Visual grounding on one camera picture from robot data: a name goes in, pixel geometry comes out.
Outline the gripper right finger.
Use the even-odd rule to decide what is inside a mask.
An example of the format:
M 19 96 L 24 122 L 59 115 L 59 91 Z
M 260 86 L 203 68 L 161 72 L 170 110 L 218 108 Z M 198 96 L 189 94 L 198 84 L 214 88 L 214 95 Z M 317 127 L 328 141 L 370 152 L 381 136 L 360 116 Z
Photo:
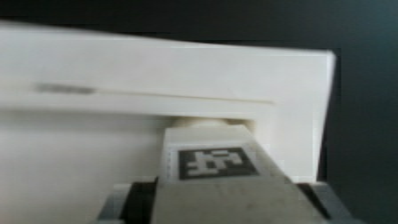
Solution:
M 324 215 L 326 224 L 369 224 L 354 217 L 333 187 L 326 182 L 299 183 L 297 186 Z

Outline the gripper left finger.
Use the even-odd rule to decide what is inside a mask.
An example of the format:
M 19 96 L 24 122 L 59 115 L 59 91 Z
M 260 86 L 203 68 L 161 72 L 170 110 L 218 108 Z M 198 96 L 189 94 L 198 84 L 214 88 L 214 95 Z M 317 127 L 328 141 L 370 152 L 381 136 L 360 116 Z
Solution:
M 97 224 L 152 224 L 157 181 L 116 184 Z

